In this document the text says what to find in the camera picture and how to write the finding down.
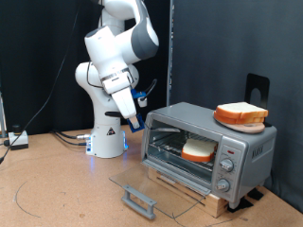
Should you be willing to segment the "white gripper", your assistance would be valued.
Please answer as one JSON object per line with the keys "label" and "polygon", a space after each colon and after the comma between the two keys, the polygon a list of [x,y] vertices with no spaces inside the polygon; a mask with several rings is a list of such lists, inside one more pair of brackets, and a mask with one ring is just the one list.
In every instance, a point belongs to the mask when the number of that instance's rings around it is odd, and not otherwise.
{"label": "white gripper", "polygon": [[134,129],[139,128],[133,96],[131,94],[130,73],[120,71],[102,79],[102,86],[116,103],[122,116],[129,118]]}

